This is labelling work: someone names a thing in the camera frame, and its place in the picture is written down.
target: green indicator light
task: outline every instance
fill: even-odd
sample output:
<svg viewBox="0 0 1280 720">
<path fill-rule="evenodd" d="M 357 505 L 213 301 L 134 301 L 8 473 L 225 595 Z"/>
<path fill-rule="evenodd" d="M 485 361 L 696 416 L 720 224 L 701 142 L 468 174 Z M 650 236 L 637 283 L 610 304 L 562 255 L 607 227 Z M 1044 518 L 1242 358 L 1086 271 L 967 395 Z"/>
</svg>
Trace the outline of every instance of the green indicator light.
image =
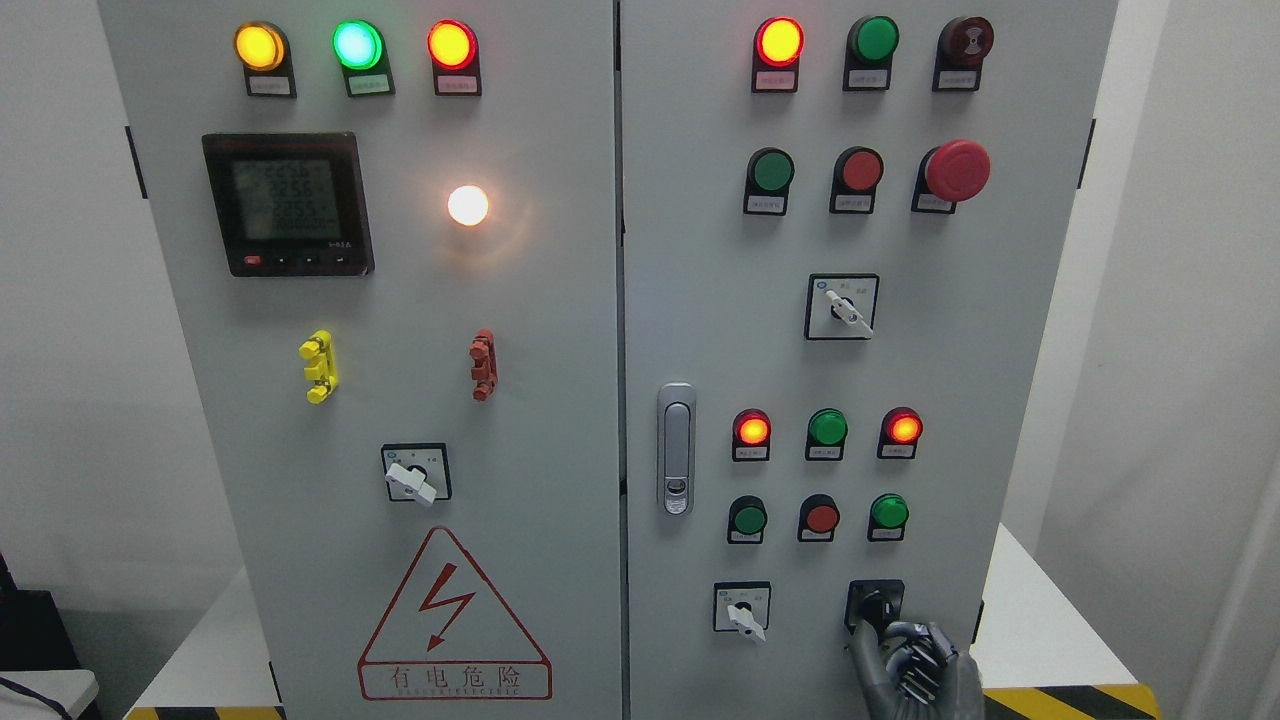
<svg viewBox="0 0 1280 720">
<path fill-rule="evenodd" d="M 760 159 L 755 161 L 755 167 L 751 168 L 751 179 L 760 190 L 774 192 L 791 182 L 794 172 L 795 168 L 791 165 L 790 158 L 782 152 L 765 152 L 760 155 Z"/>
<path fill-rule="evenodd" d="M 854 38 L 854 53 L 865 63 L 879 63 L 897 50 L 897 26 L 884 15 L 863 22 Z"/>
<path fill-rule="evenodd" d="M 910 512 L 900 495 L 883 495 L 872 505 L 872 519 L 882 528 L 901 528 Z"/>
<path fill-rule="evenodd" d="M 840 445 L 849 434 L 849 423 L 840 410 L 819 410 L 809 419 L 809 437 L 818 445 Z"/>
<path fill-rule="evenodd" d="M 744 536 L 754 536 L 764 529 L 768 518 L 759 507 L 744 507 L 733 515 L 733 529 Z"/>
<path fill-rule="evenodd" d="M 367 70 L 383 59 L 383 36 L 365 20 L 346 20 L 333 29 L 333 51 L 343 65 Z"/>
</svg>

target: white table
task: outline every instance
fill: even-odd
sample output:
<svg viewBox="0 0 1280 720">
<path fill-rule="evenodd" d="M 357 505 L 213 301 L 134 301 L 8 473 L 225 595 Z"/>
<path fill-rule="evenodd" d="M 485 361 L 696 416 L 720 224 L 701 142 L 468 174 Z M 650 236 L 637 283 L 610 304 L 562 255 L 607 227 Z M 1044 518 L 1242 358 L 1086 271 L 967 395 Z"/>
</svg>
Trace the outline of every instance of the white table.
<svg viewBox="0 0 1280 720">
<path fill-rule="evenodd" d="M 38 670 L 14 673 L 5 670 L 0 675 L 26 685 L 49 700 L 58 701 L 72 717 L 81 712 L 97 697 L 97 678 L 88 670 Z M 47 705 L 0 688 L 0 717 L 5 720 L 56 720 Z"/>
<path fill-rule="evenodd" d="M 987 688 L 1137 680 L 1004 525 L 987 573 L 973 656 Z M 278 705 L 244 570 L 138 698 L 137 707 Z"/>
</svg>

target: warning triangle sign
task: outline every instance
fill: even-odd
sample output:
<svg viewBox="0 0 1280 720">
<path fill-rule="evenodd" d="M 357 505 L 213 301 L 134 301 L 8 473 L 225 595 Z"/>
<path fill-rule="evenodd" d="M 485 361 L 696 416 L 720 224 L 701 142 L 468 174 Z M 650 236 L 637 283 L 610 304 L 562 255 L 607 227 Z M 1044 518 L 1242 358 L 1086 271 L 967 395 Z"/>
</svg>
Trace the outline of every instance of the warning triangle sign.
<svg viewBox="0 0 1280 720">
<path fill-rule="evenodd" d="M 357 664 L 365 700 L 549 700 L 552 664 L 452 530 L 431 528 Z"/>
</svg>

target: gray metal panel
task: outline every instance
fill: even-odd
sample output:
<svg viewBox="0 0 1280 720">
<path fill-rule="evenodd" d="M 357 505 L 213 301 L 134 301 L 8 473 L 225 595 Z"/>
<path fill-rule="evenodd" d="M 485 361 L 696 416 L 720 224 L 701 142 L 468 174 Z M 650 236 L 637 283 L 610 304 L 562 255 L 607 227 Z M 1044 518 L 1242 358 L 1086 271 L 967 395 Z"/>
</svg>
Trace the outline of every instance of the gray metal panel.
<svg viewBox="0 0 1280 720">
<path fill-rule="evenodd" d="M 698 502 L 669 516 L 628 502 L 632 717 L 847 717 L 861 711 L 842 652 L 846 588 L 906 582 L 909 618 L 968 641 L 1000 519 L 1114 0 L 904 4 L 626 3 L 622 13 L 627 462 L 654 477 L 658 388 L 698 391 Z M 751 95 L 753 36 L 771 15 L 806 31 L 799 92 Z M 901 27 L 892 88 L 840 91 L 844 42 L 864 14 Z M 934 94 L 938 32 L 960 14 L 996 29 L 977 94 Z M 954 217 L 908 211 L 920 158 L 969 137 L 993 176 Z M 745 217 L 756 149 L 795 158 L 785 218 Z M 876 213 L 827 211 L 849 146 L 886 159 Z M 810 273 L 877 273 L 876 337 L 806 342 Z M 924 421 L 918 459 L 877 460 L 884 414 Z M 851 430 L 841 462 L 803 460 L 826 406 Z M 730 461 L 733 416 L 773 420 L 768 462 Z M 831 495 L 832 543 L 796 542 L 800 503 Z M 868 543 L 870 502 L 911 507 L 901 543 Z M 727 544 L 733 498 L 769 510 L 764 543 Z M 713 633 L 712 587 L 772 582 L 768 643 Z"/>
<path fill-rule="evenodd" d="M 611 3 L 102 0 L 101 12 L 289 717 L 620 715 Z M 329 37 L 348 17 L 387 37 L 398 95 L 346 96 Z M 442 17 L 476 29 L 484 97 L 431 94 L 424 37 Z M 250 19 L 288 35 L 297 100 L 244 95 L 232 36 Z M 232 278 L 201 135 L 348 129 L 376 270 Z M 475 231 L 444 211 L 467 182 L 493 202 Z M 483 405 L 467 357 L 481 327 L 502 373 Z M 297 346 L 317 328 L 333 332 L 342 386 L 312 407 Z M 380 446 L 417 441 L 448 443 L 453 498 L 430 510 L 388 502 L 381 482 Z M 553 700 L 361 698 L 356 662 L 436 524 L 550 659 Z M 485 628 L 466 619 L 451 642 L 484 647 Z"/>
</svg>

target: yellow black hazard stripe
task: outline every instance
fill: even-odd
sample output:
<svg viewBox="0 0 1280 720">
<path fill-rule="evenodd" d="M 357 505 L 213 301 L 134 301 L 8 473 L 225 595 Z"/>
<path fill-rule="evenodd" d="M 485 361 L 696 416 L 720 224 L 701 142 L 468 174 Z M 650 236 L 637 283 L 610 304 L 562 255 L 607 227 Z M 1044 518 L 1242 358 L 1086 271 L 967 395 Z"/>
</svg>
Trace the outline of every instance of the yellow black hazard stripe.
<svg viewBox="0 0 1280 720">
<path fill-rule="evenodd" d="M 1160 720 L 1146 685 L 986 691 L 987 720 Z M 138 707 L 125 720 L 285 720 L 283 707 Z"/>
<path fill-rule="evenodd" d="M 986 691 L 987 720 L 1160 720 L 1147 685 Z"/>
</svg>

